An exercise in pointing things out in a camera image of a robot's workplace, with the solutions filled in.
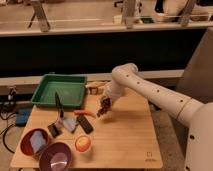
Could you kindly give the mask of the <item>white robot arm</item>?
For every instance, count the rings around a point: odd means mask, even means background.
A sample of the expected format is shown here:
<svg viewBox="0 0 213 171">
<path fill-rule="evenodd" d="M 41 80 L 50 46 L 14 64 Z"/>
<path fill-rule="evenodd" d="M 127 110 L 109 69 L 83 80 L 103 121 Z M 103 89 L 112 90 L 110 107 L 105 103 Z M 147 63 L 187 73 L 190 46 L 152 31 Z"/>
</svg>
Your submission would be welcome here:
<svg viewBox="0 0 213 171">
<path fill-rule="evenodd" d="M 116 66 L 105 94 L 114 103 L 128 87 L 165 110 L 189 129 L 184 171 L 213 171 L 213 102 L 190 96 L 141 78 L 134 63 Z"/>
</svg>

